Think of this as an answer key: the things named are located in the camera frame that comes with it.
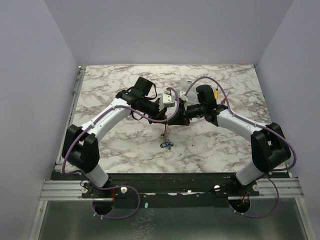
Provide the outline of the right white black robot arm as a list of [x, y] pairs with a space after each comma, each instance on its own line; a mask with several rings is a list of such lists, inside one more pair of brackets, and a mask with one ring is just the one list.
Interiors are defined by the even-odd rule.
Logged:
[[196, 87], [198, 104], [189, 105], [186, 92], [179, 92], [179, 109], [170, 125], [188, 126], [191, 119], [204, 118], [207, 122], [225, 128], [243, 137], [251, 145], [251, 162], [235, 174], [229, 189], [240, 196], [248, 184], [271, 172], [291, 157], [289, 145], [276, 123], [262, 124], [241, 115], [230, 113], [226, 105], [218, 105], [213, 89], [205, 84]]

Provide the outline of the blue key tag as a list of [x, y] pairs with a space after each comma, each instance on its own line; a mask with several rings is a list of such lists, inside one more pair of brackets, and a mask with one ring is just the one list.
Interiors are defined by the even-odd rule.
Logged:
[[171, 145], [168, 144], [167, 142], [164, 142], [163, 145], [168, 148], [168, 150], [170, 151], [171, 150]]

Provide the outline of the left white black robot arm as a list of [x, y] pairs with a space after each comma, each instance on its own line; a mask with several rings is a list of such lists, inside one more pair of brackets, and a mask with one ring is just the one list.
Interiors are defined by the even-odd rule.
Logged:
[[111, 190], [108, 174], [99, 165], [99, 143], [103, 137], [120, 121], [134, 111], [148, 117], [149, 122], [163, 123], [168, 107], [175, 105], [175, 98], [168, 91], [149, 97], [148, 94], [155, 84], [139, 77], [134, 86], [121, 90], [109, 106], [96, 117], [76, 126], [70, 125], [65, 134], [62, 148], [63, 165], [70, 163], [77, 167], [94, 185], [97, 196], [106, 197]]

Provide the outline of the black key tag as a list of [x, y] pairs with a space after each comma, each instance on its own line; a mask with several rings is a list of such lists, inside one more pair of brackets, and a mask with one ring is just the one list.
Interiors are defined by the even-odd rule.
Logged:
[[163, 142], [160, 144], [160, 147], [161, 148], [168, 148], [168, 149], [171, 149], [171, 147], [174, 146], [174, 143], [173, 142]]

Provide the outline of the metal key organizer red handle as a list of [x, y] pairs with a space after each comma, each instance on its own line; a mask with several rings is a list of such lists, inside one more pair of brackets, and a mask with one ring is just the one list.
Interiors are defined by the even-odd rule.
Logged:
[[166, 123], [164, 125], [164, 130], [162, 132], [162, 134], [160, 135], [163, 142], [169, 142], [170, 141], [170, 133], [171, 133], [171, 129], [168, 123]]

